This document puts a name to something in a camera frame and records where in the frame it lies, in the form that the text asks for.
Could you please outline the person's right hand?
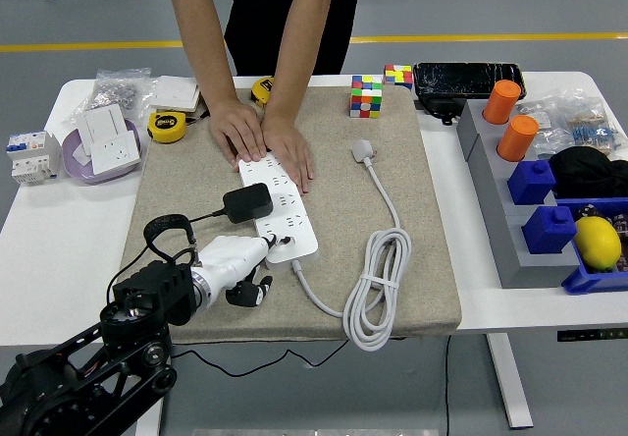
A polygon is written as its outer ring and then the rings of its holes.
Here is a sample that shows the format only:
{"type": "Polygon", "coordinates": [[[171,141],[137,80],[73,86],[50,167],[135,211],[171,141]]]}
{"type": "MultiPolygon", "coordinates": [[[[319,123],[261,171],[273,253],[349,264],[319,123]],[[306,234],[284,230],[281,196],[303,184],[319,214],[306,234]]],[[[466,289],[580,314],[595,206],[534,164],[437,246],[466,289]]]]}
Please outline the person's right hand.
{"type": "Polygon", "coordinates": [[[237,99],[210,105],[210,133],[234,170],[243,161],[259,161],[267,153],[261,123],[253,108],[237,99]]]}

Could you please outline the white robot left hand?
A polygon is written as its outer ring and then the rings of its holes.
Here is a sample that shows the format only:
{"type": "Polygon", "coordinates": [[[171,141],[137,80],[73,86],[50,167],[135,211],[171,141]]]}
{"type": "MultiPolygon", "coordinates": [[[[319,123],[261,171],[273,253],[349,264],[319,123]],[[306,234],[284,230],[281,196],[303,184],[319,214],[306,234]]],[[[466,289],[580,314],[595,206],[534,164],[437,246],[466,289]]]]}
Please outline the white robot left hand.
{"type": "Polygon", "coordinates": [[[252,238],[219,236],[198,254],[198,263],[191,267],[192,285],[197,308],[214,304],[225,292],[229,304],[256,307],[269,293],[273,279],[265,276],[253,282],[262,261],[276,245],[285,245],[291,237],[252,238]]]}

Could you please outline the person's left hand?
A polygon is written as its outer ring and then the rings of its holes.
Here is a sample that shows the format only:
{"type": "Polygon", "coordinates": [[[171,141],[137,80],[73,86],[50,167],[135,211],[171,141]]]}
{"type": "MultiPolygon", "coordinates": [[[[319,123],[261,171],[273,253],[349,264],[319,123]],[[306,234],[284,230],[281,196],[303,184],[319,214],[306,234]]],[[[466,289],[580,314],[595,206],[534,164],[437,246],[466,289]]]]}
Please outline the person's left hand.
{"type": "Polygon", "coordinates": [[[284,167],[299,193],[308,193],[315,176],[314,165],[309,144],[295,126],[295,120],[265,115],[261,128],[266,146],[284,167]]]}

